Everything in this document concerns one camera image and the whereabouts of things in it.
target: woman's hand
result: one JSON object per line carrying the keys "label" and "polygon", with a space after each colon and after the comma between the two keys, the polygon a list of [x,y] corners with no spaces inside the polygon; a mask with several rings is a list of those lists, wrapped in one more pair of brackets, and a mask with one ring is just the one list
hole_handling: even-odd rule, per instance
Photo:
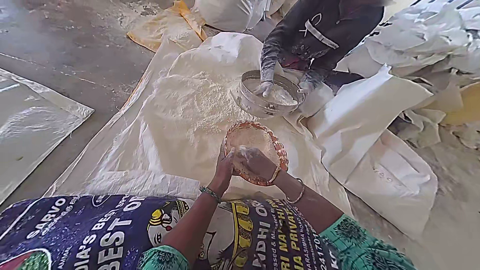
{"label": "woman's hand", "polygon": [[216,162],[216,171],[215,176],[208,185],[208,188],[211,189],[217,196],[220,198],[223,196],[228,186],[230,185],[230,179],[232,178],[233,172],[233,157],[235,156],[235,148],[233,147],[225,156],[225,151],[222,146],[220,147],[220,154],[218,155],[218,160]]}
{"label": "woman's hand", "polygon": [[235,161],[241,163],[252,174],[265,180],[270,180],[276,169],[276,165],[258,148],[240,146],[235,155]]}

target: gold bangle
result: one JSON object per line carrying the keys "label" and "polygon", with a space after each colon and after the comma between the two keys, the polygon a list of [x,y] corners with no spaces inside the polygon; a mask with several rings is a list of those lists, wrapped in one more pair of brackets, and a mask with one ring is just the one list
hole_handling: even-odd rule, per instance
{"label": "gold bangle", "polygon": [[301,183],[301,191],[300,191],[300,195],[297,199],[295,199],[294,201],[291,201],[287,196],[285,196],[287,198],[287,202],[291,203],[291,204],[294,204],[294,203],[297,203],[298,201],[300,201],[300,199],[303,197],[303,193],[305,192],[305,184],[303,183],[303,181],[300,179],[300,178],[297,178],[298,181],[300,181]]}
{"label": "gold bangle", "polygon": [[268,181],[269,184],[275,180],[275,178],[276,178],[276,176],[278,175],[278,172],[279,172],[279,171],[280,171],[280,167],[277,166],[277,167],[275,168],[275,172],[274,172],[273,175],[272,175],[272,179],[270,179],[270,181]]}

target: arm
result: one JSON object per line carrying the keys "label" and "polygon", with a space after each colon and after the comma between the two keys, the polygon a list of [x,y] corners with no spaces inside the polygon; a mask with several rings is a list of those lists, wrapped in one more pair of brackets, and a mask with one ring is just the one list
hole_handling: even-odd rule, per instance
{"label": "arm", "polygon": [[273,86],[274,69],[281,49],[291,45],[299,27],[315,12],[318,3],[318,0],[297,1],[267,36],[261,56],[260,80],[262,84],[254,91],[254,94],[263,93],[264,97],[268,96]]}
{"label": "arm", "polygon": [[[225,157],[223,144],[218,156],[215,176],[208,185],[215,194],[222,197],[230,184],[235,149]],[[207,193],[202,193],[175,227],[164,237],[161,244],[168,245],[185,256],[192,266],[198,257],[200,245],[216,210],[218,202]]]}
{"label": "arm", "polygon": [[[259,175],[264,179],[271,179],[275,172],[276,165],[256,148],[241,148],[235,159],[253,174]],[[280,170],[273,183],[290,200],[298,198],[302,191],[300,181],[284,170]],[[303,197],[295,203],[295,206],[317,232],[324,231],[343,215],[340,209],[307,186],[305,187]]]}

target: flour-covered sleeve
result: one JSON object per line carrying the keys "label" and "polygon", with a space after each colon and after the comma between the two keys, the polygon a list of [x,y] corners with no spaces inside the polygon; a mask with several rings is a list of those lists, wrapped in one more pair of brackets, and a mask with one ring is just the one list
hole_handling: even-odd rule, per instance
{"label": "flour-covered sleeve", "polygon": [[319,2],[323,0],[298,0],[264,41],[261,56],[262,82],[273,80],[275,64],[282,48],[295,42],[295,34],[313,16]]}

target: cartoon face print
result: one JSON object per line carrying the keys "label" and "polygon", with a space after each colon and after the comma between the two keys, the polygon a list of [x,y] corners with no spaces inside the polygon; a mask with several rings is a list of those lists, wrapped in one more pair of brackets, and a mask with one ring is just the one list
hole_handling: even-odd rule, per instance
{"label": "cartoon face print", "polygon": [[160,245],[162,237],[175,227],[188,208],[189,206],[186,202],[177,200],[166,202],[163,207],[152,213],[152,218],[147,226],[147,232],[148,238],[154,247]]}

